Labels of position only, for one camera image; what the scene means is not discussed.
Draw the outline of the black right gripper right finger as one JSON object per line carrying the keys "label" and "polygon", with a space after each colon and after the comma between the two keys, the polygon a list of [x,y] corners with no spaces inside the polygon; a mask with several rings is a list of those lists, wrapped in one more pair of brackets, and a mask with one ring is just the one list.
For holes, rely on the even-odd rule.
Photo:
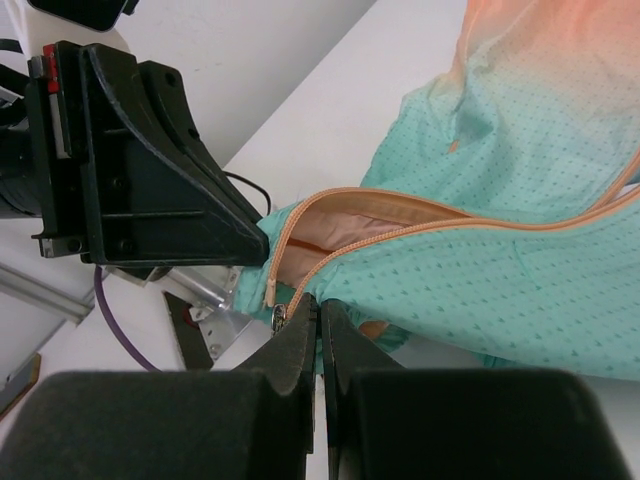
{"label": "black right gripper right finger", "polygon": [[549,369],[408,369],[319,310],[333,479],[626,479],[593,394]]}

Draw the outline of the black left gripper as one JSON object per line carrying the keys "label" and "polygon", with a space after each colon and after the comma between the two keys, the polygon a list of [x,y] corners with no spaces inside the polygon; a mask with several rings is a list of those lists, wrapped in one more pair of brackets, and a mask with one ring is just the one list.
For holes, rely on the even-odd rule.
{"label": "black left gripper", "polygon": [[99,265],[261,265],[262,218],[201,140],[178,70],[103,45],[80,50],[88,163],[68,42],[28,72],[1,67],[1,218],[39,219],[44,258]]}

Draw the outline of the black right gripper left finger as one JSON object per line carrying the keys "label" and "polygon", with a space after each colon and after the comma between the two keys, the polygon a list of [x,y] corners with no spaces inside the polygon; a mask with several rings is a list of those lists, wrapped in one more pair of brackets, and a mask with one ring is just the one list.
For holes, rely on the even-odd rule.
{"label": "black right gripper left finger", "polygon": [[301,479],[313,450],[315,300],[229,371],[64,372],[24,404],[5,479]]}

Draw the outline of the orange and teal zip jacket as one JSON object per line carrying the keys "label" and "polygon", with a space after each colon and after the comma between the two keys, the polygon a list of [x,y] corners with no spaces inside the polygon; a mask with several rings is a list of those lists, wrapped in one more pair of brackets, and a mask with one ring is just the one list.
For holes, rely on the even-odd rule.
{"label": "orange and teal zip jacket", "polygon": [[639,5],[471,1],[448,72],[408,93],[360,185],[260,222],[236,310],[345,303],[523,365],[639,377]]}

